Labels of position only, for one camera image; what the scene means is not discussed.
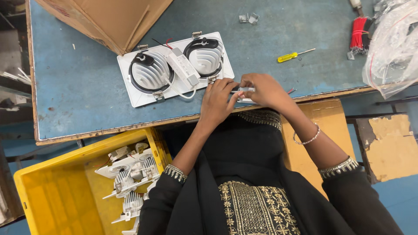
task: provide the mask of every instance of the screwdriver handle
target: screwdriver handle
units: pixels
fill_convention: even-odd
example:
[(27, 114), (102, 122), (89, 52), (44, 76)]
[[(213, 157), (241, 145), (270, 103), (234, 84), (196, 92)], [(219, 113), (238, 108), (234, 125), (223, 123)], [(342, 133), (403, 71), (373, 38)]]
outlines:
[(279, 63), (281, 63), (283, 61), (287, 61), (287, 60), (290, 60), (292, 58), (296, 58), (297, 56), (298, 56), (298, 54), (296, 52), (293, 52), (292, 54), (287, 54), (287, 55), (284, 55), (284, 56), (280, 56), (279, 58), (277, 58), (277, 61)]

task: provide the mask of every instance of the plastic bag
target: plastic bag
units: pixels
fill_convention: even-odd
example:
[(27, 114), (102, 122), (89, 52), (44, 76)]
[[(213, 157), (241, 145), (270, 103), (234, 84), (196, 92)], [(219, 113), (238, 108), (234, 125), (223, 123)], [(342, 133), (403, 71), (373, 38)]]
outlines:
[(418, 0), (385, 1), (372, 41), (363, 82), (387, 99), (418, 81)]

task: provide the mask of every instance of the yellow crate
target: yellow crate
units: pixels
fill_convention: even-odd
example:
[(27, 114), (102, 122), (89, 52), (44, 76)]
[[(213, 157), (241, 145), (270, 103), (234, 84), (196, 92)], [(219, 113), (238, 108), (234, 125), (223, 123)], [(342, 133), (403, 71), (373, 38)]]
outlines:
[[(171, 163), (165, 141), (154, 128), (131, 130), (14, 175), (32, 235), (117, 235), (130, 230), (135, 219), (111, 222), (122, 213), (123, 198), (102, 199), (113, 190), (113, 179), (94, 173), (108, 153), (148, 139), (158, 171)], [(146, 192), (145, 184), (136, 192)]]

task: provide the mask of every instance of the blue workbench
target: blue workbench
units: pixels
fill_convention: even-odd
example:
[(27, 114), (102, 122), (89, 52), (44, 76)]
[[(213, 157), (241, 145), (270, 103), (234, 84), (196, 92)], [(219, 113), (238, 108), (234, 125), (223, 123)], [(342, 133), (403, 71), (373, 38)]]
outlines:
[[(35, 78), (34, 120), (38, 144), (115, 133), (145, 125), (193, 119), (204, 91), (192, 100), (181, 97), (133, 108), (116, 54), (71, 28), (30, 0), (31, 66)], [(372, 0), (363, 1), (366, 15)], [(258, 24), (238, 16), (260, 15)], [(221, 34), (235, 74), (271, 74), (292, 97), (309, 100), (356, 92), (365, 84), (365, 56), (347, 60), (351, 26), (357, 13), (348, 0), (174, 0), (140, 41), (174, 41), (193, 31)], [(302, 52), (279, 64), (277, 57)]]

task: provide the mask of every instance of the person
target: person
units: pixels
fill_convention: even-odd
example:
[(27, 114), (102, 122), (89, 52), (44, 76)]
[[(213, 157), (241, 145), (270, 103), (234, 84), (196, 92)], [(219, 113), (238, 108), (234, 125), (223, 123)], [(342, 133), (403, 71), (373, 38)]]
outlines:
[[(237, 85), (255, 92), (228, 102)], [(231, 114), (238, 97), (268, 108)], [(285, 167), (278, 113), (318, 167), (329, 201)], [(197, 124), (165, 134), (177, 154), (144, 201), (139, 235), (402, 234), (358, 163), (267, 74), (209, 84)]]

